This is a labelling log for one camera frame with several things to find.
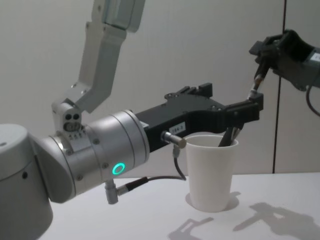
white paper cup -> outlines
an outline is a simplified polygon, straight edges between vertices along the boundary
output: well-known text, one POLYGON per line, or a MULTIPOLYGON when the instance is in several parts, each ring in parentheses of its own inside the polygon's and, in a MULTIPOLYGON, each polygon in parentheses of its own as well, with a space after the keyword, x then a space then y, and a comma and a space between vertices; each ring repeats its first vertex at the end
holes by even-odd
POLYGON ((186 138, 190 199, 200 211, 220 212, 229 201, 234 153, 239 143, 235 140, 231 146, 218 147, 221 139, 218 135, 186 138))

cable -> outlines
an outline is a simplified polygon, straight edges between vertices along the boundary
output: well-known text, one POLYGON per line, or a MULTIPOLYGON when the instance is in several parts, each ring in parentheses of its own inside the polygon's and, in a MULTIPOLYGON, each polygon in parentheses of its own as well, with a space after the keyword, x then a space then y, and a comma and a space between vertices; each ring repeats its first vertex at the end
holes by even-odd
POLYGON ((153 180, 159 180, 159 179, 177 179, 177 180, 183 180, 181 177, 179 176, 154 176, 154 177, 150 177, 148 178, 149 182, 153 181, 153 180))
POLYGON ((181 169, 179 167, 178 157, 174 157, 173 162, 174 162, 175 169, 179 173, 180 176, 154 176, 154 177, 149 177, 149 178, 145 176, 145 177, 139 178, 139 179, 134 180, 132 182, 128 182, 127 184, 118 187, 117 194, 119 196, 121 196, 121 195, 123 195, 127 192, 130 192, 133 189, 136 189, 137 187, 140 187, 150 181, 159 180, 159 179, 176 179, 176 180, 186 181, 187 180, 186 176, 183 174, 183 172, 181 171, 181 169))
POLYGON ((174 166, 175 166, 175 169, 176 171, 178 172, 178 174, 180 175, 181 179, 182 180, 187 180, 186 179, 186 176, 184 175, 184 173, 181 171, 180 167, 179 167, 179 164, 178 164, 178 158, 177 157, 174 157, 173 158, 173 162, 174 162, 174 166))
POLYGON ((320 77, 320 68, 319 68, 319 71, 318 71, 318 74, 315 76, 314 80, 312 81, 312 84, 309 85, 307 91, 306 91, 306 94, 305 94, 305 98, 306 98, 306 104, 308 105, 308 107, 310 108, 310 110, 317 116, 320 117, 320 112, 318 112, 314 106, 312 106, 311 102, 310 102, 310 91, 311 91, 311 88, 314 86, 316 80, 320 77))

metal bracket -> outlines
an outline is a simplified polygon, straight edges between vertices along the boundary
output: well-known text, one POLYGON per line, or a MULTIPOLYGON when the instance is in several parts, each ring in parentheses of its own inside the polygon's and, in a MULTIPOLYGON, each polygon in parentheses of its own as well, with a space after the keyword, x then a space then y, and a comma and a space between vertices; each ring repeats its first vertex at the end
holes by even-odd
POLYGON ((138 30, 144 4, 145 0, 94 1, 92 21, 85 25, 86 41, 78 81, 52 104, 55 129, 63 135, 79 131, 81 113, 92 113, 110 96, 121 44, 126 31, 138 30))

screw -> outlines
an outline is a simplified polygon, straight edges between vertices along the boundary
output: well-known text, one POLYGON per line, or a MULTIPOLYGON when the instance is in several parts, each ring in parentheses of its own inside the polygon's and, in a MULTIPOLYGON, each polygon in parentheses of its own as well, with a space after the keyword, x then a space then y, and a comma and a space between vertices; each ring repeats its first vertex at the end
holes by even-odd
POLYGON ((68 156, 71 156, 72 155, 72 151, 70 149, 66 150, 65 153, 68 155, 68 156))
POLYGON ((93 141, 92 141, 92 143, 94 144, 94 145, 97 145, 97 144, 99 144, 100 143, 100 141, 99 141, 99 139, 94 139, 93 141))
POLYGON ((23 173, 22 173, 22 178, 23 179, 26 179, 28 177, 28 173, 26 172, 26 171, 24 171, 23 173))
POLYGON ((106 162, 104 162, 104 163, 102 164, 102 168, 103 168, 103 169, 106 169, 107 167, 109 167, 109 164, 106 163, 106 162))
POLYGON ((83 178, 84 178, 84 177, 83 177, 82 175, 76 176, 76 180, 77 180, 77 181, 81 181, 83 178))

silver connector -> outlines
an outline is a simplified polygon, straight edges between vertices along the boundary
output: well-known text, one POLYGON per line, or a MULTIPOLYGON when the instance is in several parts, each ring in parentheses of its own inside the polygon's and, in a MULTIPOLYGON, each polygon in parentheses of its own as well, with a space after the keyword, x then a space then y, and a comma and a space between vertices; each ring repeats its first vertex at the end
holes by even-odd
POLYGON ((180 155, 180 148, 176 145, 173 145, 172 155, 174 159, 177 159, 180 155))
POLYGON ((179 136, 173 135, 168 131, 164 131, 161 134, 161 140, 166 142, 167 144, 174 144, 175 146, 179 147, 180 149, 184 149, 187 145, 187 141, 179 136))
POLYGON ((126 194, 127 192, 129 192, 128 188, 126 185, 120 186, 116 189, 116 192, 118 194, 118 196, 121 196, 123 194, 126 194))
POLYGON ((118 202, 118 194, 114 180, 107 180, 104 188, 108 203, 111 205, 116 204, 118 202))

